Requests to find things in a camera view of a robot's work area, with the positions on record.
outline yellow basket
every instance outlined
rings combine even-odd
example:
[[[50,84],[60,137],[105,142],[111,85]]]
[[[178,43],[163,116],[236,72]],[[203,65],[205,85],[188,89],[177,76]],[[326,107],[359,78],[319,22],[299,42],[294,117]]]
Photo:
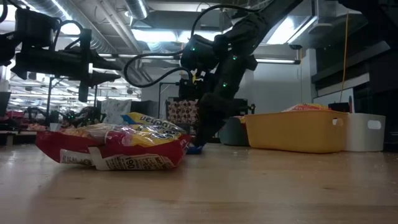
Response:
[[[249,143],[258,149],[330,153],[345,149],[347,114],[292,111],[246,115]]]

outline wooden table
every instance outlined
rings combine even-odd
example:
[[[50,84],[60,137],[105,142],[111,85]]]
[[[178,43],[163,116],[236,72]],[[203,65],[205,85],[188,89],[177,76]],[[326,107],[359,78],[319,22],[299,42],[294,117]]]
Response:
[[[398,223],[398,155],[214,144],[171,171],[101,172],[0,149],[0,223]]]

